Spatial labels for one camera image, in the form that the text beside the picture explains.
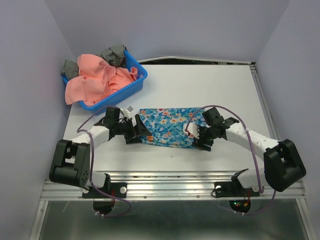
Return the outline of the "blue floral skirt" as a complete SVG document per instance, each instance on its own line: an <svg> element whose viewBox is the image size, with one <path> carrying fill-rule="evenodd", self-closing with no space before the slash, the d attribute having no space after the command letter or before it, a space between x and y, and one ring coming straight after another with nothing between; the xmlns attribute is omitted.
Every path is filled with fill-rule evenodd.
<svg viewBox="0 0 320 240"><path fill-rule="evenodd" d="M139 117L143 125L150 131L150 136L141 136L143 144L193 149L194 137L184 133L197 107L188 108L142 108Z"/></svg>

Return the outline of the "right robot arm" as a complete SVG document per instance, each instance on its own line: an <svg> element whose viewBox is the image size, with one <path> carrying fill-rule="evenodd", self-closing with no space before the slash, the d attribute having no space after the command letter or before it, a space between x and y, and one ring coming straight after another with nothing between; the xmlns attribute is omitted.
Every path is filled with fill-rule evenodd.
<svg viewBox="0 0 320 240"><path fill-rule="evenodd" d="M217 105L202 107L206 126L189 120L183 126L185 135L193 137L194 147L208 152L215 139L237 144L251 152L254 169L243 169L230 181L215 187L217 195L227 191L242 195L253 188L262 193L265 187L283 192L307 174L298 149L291 140L280 141L263 136L248 129L238 115L224 118L218 109Z"/></svg>

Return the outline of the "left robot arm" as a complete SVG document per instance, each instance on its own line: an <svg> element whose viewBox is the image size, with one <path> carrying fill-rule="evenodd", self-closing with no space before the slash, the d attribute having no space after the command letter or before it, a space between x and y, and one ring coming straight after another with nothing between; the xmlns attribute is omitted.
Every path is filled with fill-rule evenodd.
<svg viewBox="0 0 320 240"><path fill-rule="evenodd" d="M130 117L130 112L116 106L104 107L102 117L89 130L83 124L77 129L79 136L57 142L49 180L83 189L94 189L100 197L111 194L111 178L108 174L93 170L95 149L115 136L123 136L126 144L141 143L142 137L152 133L145 127L140 116Z"/></svg>

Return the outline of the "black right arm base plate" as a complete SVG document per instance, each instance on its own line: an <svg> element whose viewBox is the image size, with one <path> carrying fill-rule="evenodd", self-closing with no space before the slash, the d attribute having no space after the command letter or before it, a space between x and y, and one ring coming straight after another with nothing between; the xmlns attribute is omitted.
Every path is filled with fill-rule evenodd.
<svg viewBox="0 0 320 240"><path fill-rule="evenodd" d="M251 209L251 198L259 197L260 193L252 188L243 188L235 181L215 182L211 196L214 198L240 198L230 200L229 205L236 213L247 214Z"/></svg>

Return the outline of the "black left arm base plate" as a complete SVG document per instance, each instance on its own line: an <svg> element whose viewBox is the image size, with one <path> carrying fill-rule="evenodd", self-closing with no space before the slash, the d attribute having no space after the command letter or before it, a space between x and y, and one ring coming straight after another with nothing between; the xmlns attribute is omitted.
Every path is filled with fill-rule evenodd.
<svg viewBox="0 0 320 240"><path fill-rule="evenodd" d="M98 190L89 187L87 191L83 190L81 198L84 200L93 200L92 208L96 216L102 218L120 217L126 214L132 208L132 204L127 200L128 185L126 182L111 182L106 187ZM123 203L125 210L116 211L116 204Z"/></svg>

